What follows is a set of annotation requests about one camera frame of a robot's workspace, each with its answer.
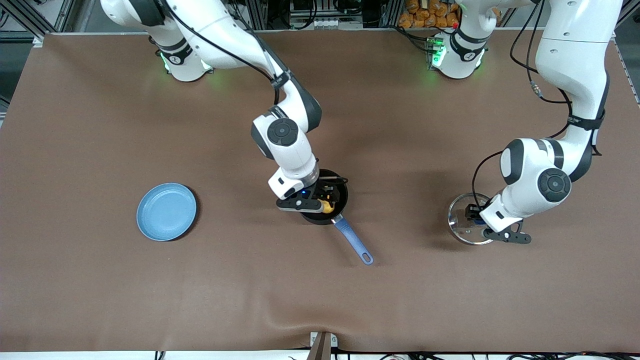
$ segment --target brown tabletop mat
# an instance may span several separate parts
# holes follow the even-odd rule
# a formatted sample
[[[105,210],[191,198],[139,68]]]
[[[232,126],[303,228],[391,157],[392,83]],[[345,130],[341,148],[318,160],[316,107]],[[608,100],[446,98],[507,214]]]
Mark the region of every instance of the brown tabletop mat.
[[[453,81],[394,32],[264,35],[323,107],[308,137],[350,180],[367,267],[333,227],[275,208],[276,164],[250,136],[273,97],[260,74],[179,83],[146,36],[47,36],[0,130],[0,350],[295,348],[326,330],[347,350],[640,352],[640,111],[613,44],[604,157],[525,221],[533,242],[447,232],[481,159],[564,125],[509,59],[514,37]],[[165,182],[200,212],[157,243],[135,214]],[[503,186],[493,160],[477,189]]]

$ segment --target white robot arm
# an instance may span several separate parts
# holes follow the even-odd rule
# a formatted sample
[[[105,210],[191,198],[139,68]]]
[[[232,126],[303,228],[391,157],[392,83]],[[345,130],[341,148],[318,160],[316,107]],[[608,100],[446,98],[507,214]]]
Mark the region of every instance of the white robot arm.
[[[484,47],[496,26],[492,8],[517,8],[540,0],[456,0],[462,9],[460,24],[452,33],[441,32],[445,44],[439,57],[431,65],[453,79],[463,79],[480,66]]]
[[[488,11],[493,6],[506,3],[522,6],[540,1],[457,0],[465,5],[465,12],[476,14],[461,21],[460,29],[465,34],[461,38],[486,40],[495,25]],[[479,216],[495,233],[565,200],[572,183],[589,170],[592,146],[605,115],[609,77],[604,56],[622,0],[549,2],[551,16],[538,46],[536,66],[545,81],[567,93],[572,112],[562,139],[520,138],[502,152],[500,171],[507,186],[479,209]],[[480,19],[478,22],[472,20],[476,17]],[[593,26],[596,19],[598,26]],[[465,45],[470,47],[471,43],[467,41]],[[453,57],[450,61],[463,58],[449,57]],[[448,64],[452,69],[458,66],[460,75],[468,75],[474,69],[463,61]]]
[[[271,74],[271,85],[286,97],[257,117],[251,130],[263,155],[280,166],[269,186],[279,199],[286,199],[318,180],[316,157],[305,134],[320,122],[319,104],[261,39],[236,25],[220,0],[101,0],[101,4],[116,23],[148,32],[178,80],[198,79],[208,70],[206,65],[231,69],[251,64]]]

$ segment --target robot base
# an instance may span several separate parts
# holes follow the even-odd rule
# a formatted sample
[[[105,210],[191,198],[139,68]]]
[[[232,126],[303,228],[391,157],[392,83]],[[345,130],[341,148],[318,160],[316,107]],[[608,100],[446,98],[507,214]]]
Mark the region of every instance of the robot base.
[[[481,193],[476,193],[480,206],[485,205],[490,199]],[[488,226],[483,221],[467,218],[467,206],[475,204],[473,193],[458,196],[449,206],[449,230],[460,242],[467,245],[486,245],[493,240],[484,237],[484,230]]]
[[[471,60],[468,61],[462,61],[462,59],[460,59],[460,55],[451,49],[450,37],[451,36],[447,33],[439,33],[435,35],[436,39],[442,39],[443,45],[434,49],[436,50],[436,54],[427,54],[427,63],[434,69],[438,69],[448,78],[467,78],[480,66],[484,50],[482,50],[478,55],[469,53],[467,55],[473,56],[473,58],[470,58]]]
[[[320,169],[320,179],[317,182],[317,185],[320,185],[320,182],[323,181],[323,177],[340,177],[340,175],[335,172],[327,169]],[[347,206],[347,200],[349,199],[349,192],[347,191],[347,185],[344,182],[332,184],[333,190],[330,196],[333,196],[334,199],[338,199],[337,202],[333,204],[333,211],[331,213],[300,213],[302,217],[315,225],[330,225],[333,224],[331,220],[338,217],[344,207]],[[316,190],[314,196],[318,195],[319,190]]]

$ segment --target wire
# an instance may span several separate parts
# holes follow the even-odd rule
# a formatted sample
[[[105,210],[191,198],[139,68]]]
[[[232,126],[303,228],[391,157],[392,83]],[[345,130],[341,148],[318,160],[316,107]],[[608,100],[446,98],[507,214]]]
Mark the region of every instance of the wire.
[[[482,161],[480,161],[480,164],[478,164],[478,166],[476,167],[476,171],[474,171],[474,176],[471,179],[471,192],[474,194],[474,200],[476,202],[476,206],[480,210],[482,210],[482,207],[480,206],[480,202],[478,202],[478,196],[477,196],[477,193],[476,193],[476,177],[478,176],[478,172],[480,171],[480,168],[484,165],[484,163],[486,163],[488,160],[490,160],[494,156],[498,156],[500,154],[502,154],[502,151],[495,152],[495,153],[487,156],[486,158],[484,158]]]
[[[247,65],[248,67],[252,68],[253,70],[256,70],[257,72],[261,73],[265,78],[267,78],[269,80],[269,82],[271,82],[271,80],[273,80],[273,78],[267,74],[266,72],[264,72],[262,69],[260,69],[259,67],[255,66],[254,64],[246,61],[245,59],[242,59],[240,56],[231,53],[229,51],[227,51],[226,49],[223,49],[222,47],[220,47],[218,44],[215,44],[214,42],[212,42],[211,40],[209,40],[208,38],[203,37],[199,32],[195,31],[192,27],[188,26],[174,11],[173,9],[169,6],[169,4],[166,2],[166,0],[162,0],[162,4],[164,5],[164,7],[167,9],[167,11],[169,11],[169,14],[173,17],[174,20],[176,20],[177,22],[180,23],[180,25],[184,26],[187,30],[189,30],[189,32],[191,32],[192,34],[194,34],[195,36],[197,36],[198,38],[200,38],[201,40],[203,40],[204,42],[206,42],[207,44],[215,47],[216,49],[222,51],[223,53],[231,56],[232,58],[236,59],[237,61],[240,61],[241,63]],[[278,90],[274,89],[274,104],[278,103],[278,99],[280,97],[280,92]]]
[[[2,12],[0,13],[0,28],[2,28],[8,20],[9,14],[2,10]]]
[[[246,28],[247,31],[249,31],[251,33],[251,35],[253,35],[253,37],[258,41],[258,44],[260,45],[260,47],[262,48],[262,52],[265,54],[264,55],[264,59],[269,62],[270,59],[267,57],[266,55],[266,49],[264,48],[264,46],[262,46],[262,43],[260,42],[260,40],[258,39],[258,35],[255,33],[255,31],[253,30],[253,28],[247,24],[246,21],[244,21],[244,18],[242,17],[242,15],[240,14],[240,9],[238,7],[238,3],[237,0],[230,0],[231,1],[231,6],[234,8],[234,11],[236,12],[236,16],[233,16],[234,19],[242,22],[242,24],[244,25],[244,27]],[[273,73],[273,79],[276,78],[276,74],[275,72]],[[274,89],[274,94],[273,94],[273,104],[277,105],[280,102],[280,89]]]
[[[525,28],[527,27],[527,25],[529,25],[529,23],[531,22],[531,19],[533,19],[533,15],[536,13],[536,10],[538,9],[538,6],[540,6],[540,11],[538,12],[538,18],[536,19],[536,23],[535,23],[535,25],[533,27],[533,32],[531,33],[531,37],[529,38],[529,47],[527,48],[526,63],[522,63],[521,61],[516,59],[515,56],[513,56],[513,51],[514,51],[514,49],[516,47],[516,44],[518,43],[518,40],[522,36],[522,33],[524,33]],[[537,90],[535,90],[535,88],[537,88],[537,85],[536,85],[536,83],[533,81],[533,79],[531,77],[531,72],[535,72],[536,74],[539,74],[537,69],[534,69],[531,66],[529,66],[529,59],[531,57],[531,47],[533,46],[533,38],[534,38],[534,36],[536,34],[536,31],[538,30],[538,24],[540,23],[540,19],[542,18],[542,10],[544,9],[544,7],[545,7],[545,0],[542,0],[539,3],[537,3],[536,6],[534,6],[533,10],[531,10],[531,13],[529,14],[529,18],[527,19],[527,21],[522,26],[522,29],[520,29],[520,32],[518,33],[518,35],[514,39],[513,44],[511,44],[511,50],[509,51],[509,57],[513,60],[513,62],[515,62],[519,66],[527,69],[527,77],[529,78],[529,83],[532,85],[532,88],[534,89],[534,92],[540,98],[540,100],[542,100],[544,102],[548,102],[550,104],[567,104],[567,106],[569,107],[569,115],[571,115],[571,113],[572,113],[571,102],[570,102],[568,96],[566,96],[566,93],[564,92],[564,90],[558,88],[558,90],[562,93],[562,95],[564,97],[564,101],[555,101],[555,100],[546,99],[544,96],[542,96],[542,93],[540,92],[539,88]]]
[[[341,8],[338,6],[338,0],[333,0],[333,7],[344,15],[356,15],[362,12],[362,5],[355,9]]]
[[[513,44],[511,44],[511,50],[509,52],[509,57],[513,60],[513,62],[515,62],[516,64],[522,66],[525,69],[528,69],[530,71],[535,72],[536,74],[538,73],[538,71],[536,69],[531,68],[526,64],[523,64],[522,62],[518,61],[518,59],[516,59],[515,56],[513,56],[513,49],[515,49],[516,44],[518,43],[518,39],[520,39],[520,37],[522,36],[522,33],[524,33],[524,29],[527,27],[527,25],[529,25],[529,23],[531,22],[531,19],[533,19],[533,14],[536,13],[536,9],[538,9],[539,5],[540,5],[540,3],[537,3],[536,6],[533,7],[533,10],[531,10],[531,14],[529,14],[529,18],[527,19],[527,21],[522,26],[522,29],[520,29],[520,32],[516,35],[516,38],[513,41]]]
[[[414,42],[414,40],[419,40],[419,41],[423,41],[423,42],[425,42],[429,37],[419,37],[419,36],[416,36],[416,35],[413,35],[413,34],[409,34],[409,32],[407,32],[407,30],[405,30],[405,29],[403,29],[403,28],[400,28],[400,27],[398,27],[398,26],[393,26],[393,25],[385,25],[385,26],[383,26],[382,28],[394,29],[394,30],[396,30],[397,32],[399,32],[402,36],[404,36],[404,37],[406,37],[407,39],[409,39],[409,41],[411,42],[411,44],[412,44],[413,46],[415,46],[418,50],[420,50],[420,51],[424,51],[425,53],[430,53],[430,54],[433,54],[433,53],[434,53],[434,51],[429,50],[429,49],[426,49],[426,48],[424,48],[424,47],[422,47],[422,46],[420,46],[419,44],[416,44],[416,43]]]
[[[454,35],[454,34],[456,33],[455,31],[454,31],[454,32],[452,32],[452,33],[448,33],[448,32],[446,32],[446,31],[445,31],[445,29],[443,29],[443,28],[439,28],[439,27],[437,27],[437,26],[428,26],[428,27],[426,27],[426,28],[424,28],[424,29],[438,29],[438,30],[442,31],[443,33],[445,33],[445,34],[447,34],[447,35]]]
[[[291,24],[289,24],[288,21],[285,20],[284,15],[288,12],[289,14],[291,14],[291,10],[289,9],[285,9],[284,5],[286,3],[288,3],[289,0],[280,0],[280,20],[282,21],[282,24],[285,24],[285,26],[287,26],[287,29],[293,29],[293,30],[303,30],[306,29],[307,27],[309,27],[311,24],[314,23],[314,21],[316,20],[316,15],[318,14],[318,4],[316,3],[316,0],[309,0],[310,2],[310,6],[309,6],[309,18],[307,19],[306,23],[304,25],[302,25],[302,27],[297,28],[295,26],[292,26]]]
[[[542,18],[542,10],[545,8],[545,2],[544,0],[541,1],[540,3],[540,11],[538,11],[538,18],[536,19],[536,23],[533,26],[533,31],[531,32],[531,37],[529,38],[529,47],[527,48],[527,77],[529,78],[529,82],[534,84],[533,79],[531,78],[531,68],[529,67],[529,58],[531,57],[531,47],[533,46],[533,38],[536,34],[536,31],[538,30],[538,24],[540,23],[540,19]],[[540,98],[540,100],[545,101],[545,102],[549,102],[550,104],[569,104],[569,100],[565,97],[565,100],[563,101],[555,101],[555,100],[549,100],[546,99],[544,96],[542,96],[542,93],[536,94],[538,95],[538,97]],[[571,105],[569,105],[569,114],[571,113]]]
[[[599,357],[606,357],[608,359],[613,359],[613,360],[624,360],[623,357],[618,356],[616,354],[613,353],[602,353],[602,352],[596,352],[596,351],[582,351],[582,352],[576,352],[573,354],[568,354],[566,356],[558,356],[557,354],[542,354],[542,355],[538,355],[538,354],[530,354],[531,356],[526,356],[525,354],[514,354],[511,355],[507,358],[507,360],[514,360],[514,359],[526,359],[526,360],[540,360],[540,359],[544,359],[544,360],[567,360],[570,359],[572,357],[575,356],[599,356]]]

